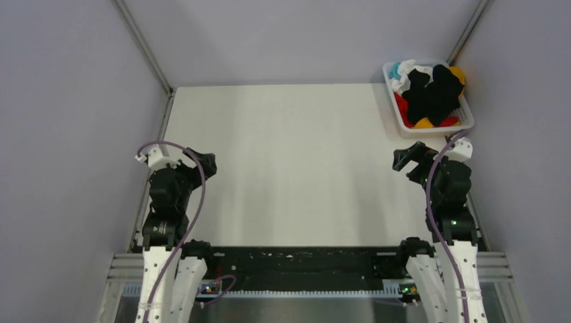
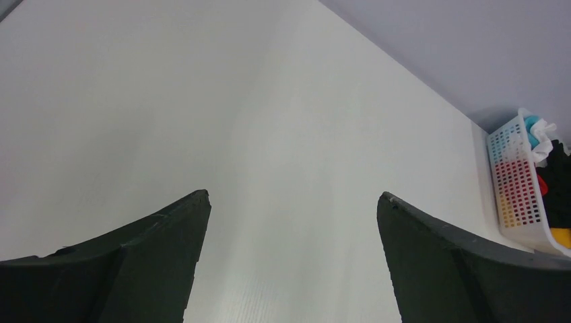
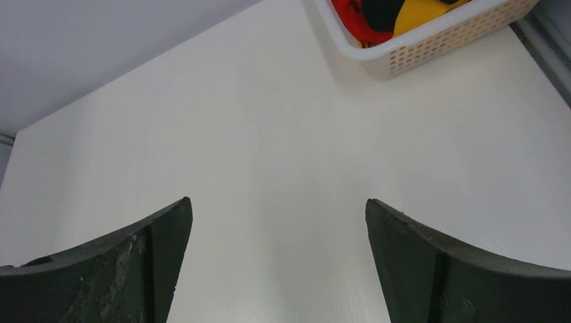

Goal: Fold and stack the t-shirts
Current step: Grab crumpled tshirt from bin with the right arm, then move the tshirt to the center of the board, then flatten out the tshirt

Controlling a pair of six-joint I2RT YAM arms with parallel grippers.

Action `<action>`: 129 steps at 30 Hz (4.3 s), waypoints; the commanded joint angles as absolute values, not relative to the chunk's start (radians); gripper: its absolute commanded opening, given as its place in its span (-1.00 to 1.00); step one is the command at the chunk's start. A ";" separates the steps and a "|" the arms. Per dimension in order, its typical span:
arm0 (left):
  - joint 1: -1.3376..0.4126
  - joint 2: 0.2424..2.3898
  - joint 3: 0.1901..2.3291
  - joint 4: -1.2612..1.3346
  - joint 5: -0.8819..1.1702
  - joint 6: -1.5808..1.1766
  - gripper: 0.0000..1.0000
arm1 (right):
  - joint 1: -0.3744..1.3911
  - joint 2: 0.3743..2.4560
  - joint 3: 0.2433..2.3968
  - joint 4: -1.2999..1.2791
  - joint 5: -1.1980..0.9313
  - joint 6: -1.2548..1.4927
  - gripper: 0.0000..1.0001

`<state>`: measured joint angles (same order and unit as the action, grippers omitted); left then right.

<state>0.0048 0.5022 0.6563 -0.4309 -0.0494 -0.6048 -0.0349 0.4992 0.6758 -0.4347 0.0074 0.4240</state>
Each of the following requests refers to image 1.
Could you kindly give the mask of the black t shirt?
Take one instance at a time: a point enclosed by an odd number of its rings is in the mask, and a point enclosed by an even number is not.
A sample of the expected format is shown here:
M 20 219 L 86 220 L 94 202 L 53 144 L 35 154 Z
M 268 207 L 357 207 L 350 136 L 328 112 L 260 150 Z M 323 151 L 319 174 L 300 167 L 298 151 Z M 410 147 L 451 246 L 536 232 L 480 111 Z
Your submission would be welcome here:
M 460 107 L 464 84 L 444 65 L 433 67 L 432 80 L 416 70 L 409 74 L 410 89 L 401 97 L 408 103 L 407 117 L 412 124 L 428 118 L 437 127 Z

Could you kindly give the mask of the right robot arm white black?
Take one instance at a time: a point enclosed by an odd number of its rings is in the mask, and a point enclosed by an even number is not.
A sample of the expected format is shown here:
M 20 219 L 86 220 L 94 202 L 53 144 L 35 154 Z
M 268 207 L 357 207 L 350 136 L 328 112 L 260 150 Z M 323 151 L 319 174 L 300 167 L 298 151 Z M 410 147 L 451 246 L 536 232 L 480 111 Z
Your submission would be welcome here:
M 401 300 L 420 302 L 429 322 L 487 322 L 477 272 L 478 229 L 467 207 L 471 169 L 419 141 L 393 153 L 395 171 L 409 162 L 417 165 L 407 177 L 422 186 L 428 199 L 432 241 L 410 237 L 401 242 L 395 269 L 414 283 Z

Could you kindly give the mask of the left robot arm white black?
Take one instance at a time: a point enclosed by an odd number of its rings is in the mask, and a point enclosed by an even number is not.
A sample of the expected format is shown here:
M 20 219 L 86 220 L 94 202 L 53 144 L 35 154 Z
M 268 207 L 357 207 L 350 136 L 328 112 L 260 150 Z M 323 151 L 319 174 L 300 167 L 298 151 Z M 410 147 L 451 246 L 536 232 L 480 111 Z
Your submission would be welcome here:
M 184 148 L 195 166 L 168 155 L 164 143 L 140 149 L 150 170 L 149 213 L 143 223 L 143 278 L 136 322 L 187 322 L 204 278 L 216 261 L 207 242 L 187 241 L 196 219 L 187 215 L 191 193 L 217 172 L 215 155 Z

